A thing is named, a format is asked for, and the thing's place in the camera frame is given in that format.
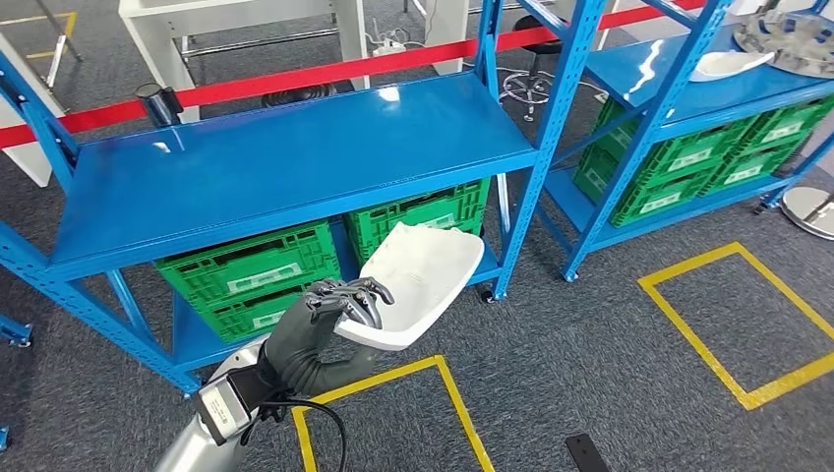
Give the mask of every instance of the yellow floor tape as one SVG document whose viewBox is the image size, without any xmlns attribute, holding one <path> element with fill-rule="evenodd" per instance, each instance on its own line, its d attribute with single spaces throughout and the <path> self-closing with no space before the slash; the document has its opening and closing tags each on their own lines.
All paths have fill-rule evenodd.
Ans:
<svg viewBox="0 0 834 472">
<path fill-rule="evenodd" d="M 323 393 L 319 396 L 311 398 L 310 400 L 317 403 L 328 403 L 352 393 L 366 390 L 386 382 L 394 381 L 401 377 L 405 377 L 409 374 L 429 369 L 431 367 L 436 367 L 441 374 L 441 378 L 443 379 L 444 385 L 448 391 L 448 396 L 451 398 L 451 403 L 454 405 L 457 416 L 463 424 L 463 430 L 469 438 L 469 443 L 475 451 L 475 456 L 478 459 L 478 463 L 481 464 L 481 468 L 483 468 L 485 472 L 495 472 L 492 461 L 490 461 L 490 457 L 487 455 L 487 450 L 484 448 L 484 445 L 477 433 L 475 433 L 475 425 L 472 424 L 472 418 L 469 417 L 469 412 L 466 410 L 466 405 L 463 404 L 463 398 L 460 396 L 460 391 L 454 383 L 454 379 L 448 369 L 446 359 L 444 359 L 443 356 L 432 356 L 421 361 L 398 367 L 364 379 L 363 381 L 352 383 L 342 388 L 337 388 L 327 393 Z M 304 412 L 308 409 L 309 408 L 306 406 L 294 407 L 292 409 L 292 419 L 295 423 L 295 431 L 298 435 L 298 444 L 301 448 L 301 458 L 304 462 L 304 470 L 305 472 L 316 472 L 316 459 L 313 455 L 313 447 L 310 444 L 310 431 L 307 429 L 307 422 L 304 419 Z"/>
<path fill-rule="evenodd" d="M 834 353 L 831 353 L 821 359 L 808 363 L 795 371 L 786 374 L 773 382 L 767 383 L 753 391 L 745 391 L 733 376 L 727 372 L 727 369 L 721 365 L 718 359 L 710 352 L 706 344 L 695 334 L 683 318 L 672 308 L 663 295 L 657 290 L 656 286 L 670 278 L 677 277 L 682 273 L 688 272 L 695 268 L 706 266 L 714 263 L 720 259 L 726 258 L 730 255 L 738 254 L 742 256 L 751 266 L 753 266 L 764 278 L 772 283 L 783 295 L 785 295 L 797 308 L 799 308 L 815 325 L 825 331 L 828 336 L 834 339 L 834 327 L 831 326 L 823 317 L 821 317 L 805 300 L 800 298 L 791 287 L 789 287 L 782 279 L 767 268 L 760 260 L 750 253 L 741 243 L 731 243 L 727 246 L 712 250 L 708 253 L 694 258 L 688 259 L 681 263 L 672 265 L 670 267 L 658 270 L 652 274 L 646 275 L 637 282 L 648 294 L 649 297 L 657 304 L 661 311 L 666 315 L 669 321 L 681 332 L 681 334 L 689 341 L 689 344 L 701 356 L 703 361 L 712 369 L 712 372 L 721 380 L 722 383 L 733 393 L 739 403 L 747 410 L 757 408 L 768 401 L 777 398 L 799 386 L 807 384 L 814 379 L 818 379 L 831 371 L 834 371 Z"/>
<path fill-rule="evenodd" d="M 58 18 L 66 18 L 67 19 L 67 23 L 66 23 L 66 25 L 64 25 L 64 34 L 67 37 L 72 37 L 73 30 L 76 27 L 76 18 L 78 17 L 78 13 L 77 12 L 58 13 L 58 14 L 55 14 L 54 17 L 56 19 L 58 19 Z M 20 23 L 27 23 L 27 22 L 37 22 L 37 21 L 41 21 L 41 20 L 46 20 L 46 17 L 40 15 L 40 16 L 37 16 L 37 17 L 16 18 L 15 20 L 6 20 L 6 21 L 0 22 L 0 27 L 5 27 L 5 26 L 8 26 L 8 25 L 17 25 L 17 24 L 20 24 Z M 68 46 L 64 46 L 63 52 L 67 51 L 67 47 Z M 54 50 L 43 51 L 43 52 L 34 52 L 33 54 L 27 54 L 27 59 L 40 59 L 42 57 L 51 57 L 51 56 L 54 56 L 54 55 L 55 55 Z"/>
</svg>

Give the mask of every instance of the white table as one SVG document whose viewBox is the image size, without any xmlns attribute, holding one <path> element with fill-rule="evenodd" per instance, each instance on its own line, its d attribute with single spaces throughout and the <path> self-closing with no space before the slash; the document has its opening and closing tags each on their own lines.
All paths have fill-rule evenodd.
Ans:
<svg viewBox="0 0 834 472">
<path fill-rule="evenodd" d="M 121 0 L 119 15 L 163 87 L 192 89 L 194 81 L 174 39 L 207 32 L 335 14 L 342 59 L 367 57 L 362 0 Z M 366 89 L 368 77 L 353 79 Z M 183 121 L 200 119 L 199 107 L 187 108 Z"/>
<path fill-rule="evenodd" d="M 49 111 L 55 116 L 64 116 L 64 108 L 52 95 L 46 85 L 40 80 L 30 65 L 12 44 L 0 33 L 0 51 L 9 59 L 15 69 L 26 79 L 29 86 L 37 93 L 37 96 L 46 103 Z M 18 111 L 6 100 L 0 99 L 0 128 L 18 126 L 24 124 L 23 118 Z M 12 160 L 40 187 L 49 184 L 49 177 L 52 175 L 52 166 L 46 160 L 46 155 L 38 143 L 29 143 L 3 149 Z"/>
</svg>

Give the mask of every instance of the robot finger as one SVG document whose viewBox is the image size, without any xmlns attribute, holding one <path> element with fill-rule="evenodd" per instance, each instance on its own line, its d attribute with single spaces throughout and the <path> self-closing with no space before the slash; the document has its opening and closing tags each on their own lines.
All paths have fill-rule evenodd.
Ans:
<svg viewBox="0 0 834 472">
<path fill-rule="evenodd" d="M 380 311 L 377 309 L 377 302 L 376 299 L 372 296 L 370 292 L 365 290 L 357 293 L 354 295 L 354 298 L 362 304 L 362 307 L 371 315 L 371 318 L 374 320 L 374 324 L 377 329 L 382 329 L 383 327 L 383 317 L 380 316 Z"/>
<path fill-rule="evenodd" d="M 347 282 L 346 285 L 350 287 L 365 288 L 372 293 L 376 293 L 377 295 L 383 297 L 383 301 L 386 302 L 386 304 L 393 304 L 393 295 L 391 295 L 390 291 L 384 285 L 379 283 L 374 277 L 357 278 L 356 280 Z"/>
<path fill-rule="evenodd" d="M 346 302 L 343 312 L 347 315 L 347 318 L 365 326 L 380 328 L 380 326 L 377 325 L 377 320 L 374 320 L 374 317 L 372 317 L 371 314 L 368 313 L 365 308 L 362 307 L 362 305 L 353 297 L 344 297 L 342 299 Z"/>
<path fill-rule="evenodd" d="M 342 283 L 338 280 L 326 278 L 324 280 L 319 280 L 318 282 L 314 282 L 313 284 L 311 284 L 309 287 L 307 287 L 307 291 L 320 296 L 324 296 L 332 293 L 334 287 L 338 287 L 341 285 Z"/>
</svg>

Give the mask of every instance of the black cable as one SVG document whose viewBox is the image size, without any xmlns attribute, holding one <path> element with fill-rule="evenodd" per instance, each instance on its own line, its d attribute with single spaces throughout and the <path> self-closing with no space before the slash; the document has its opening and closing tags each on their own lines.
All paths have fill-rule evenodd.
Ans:
<svg viewBox="0 0 834 472">
<path fill-rule="evenodd" d="M 322 405 L 321 403 L 316 403 L 315 401 L 309 400 L 280 400 L 280 401 L 265 401 L 261 404 L 261 408 L 282 408 L 287 406 L 306 406 L 308 408 L 314 408 L 319 411 L 325 412 L 332 418 L 332 420 L 336 423 L 336 426 L 339 429 L 339 435 L 341 436 L 341 460 L 339 460 L 339 472 L 344 472 L 345 467 L 347 465 L 347 431 L 344 428 L 344 422 L 341 421 L 338 414 L 335 411 L 327 408 L 326 406 Z"/>
</svg>

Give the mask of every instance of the silver pole base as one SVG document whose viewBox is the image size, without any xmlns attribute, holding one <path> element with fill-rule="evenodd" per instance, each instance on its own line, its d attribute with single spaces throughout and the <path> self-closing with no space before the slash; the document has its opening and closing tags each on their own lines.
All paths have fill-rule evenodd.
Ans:
<svg viewBox="0 0 834 472">
<path fill-rule="evenodd" d="M 832 194 L 811 187 L 795 187 L 782 197 L 782 211 L 808 233 L 834 241 Z"/>
</svg>

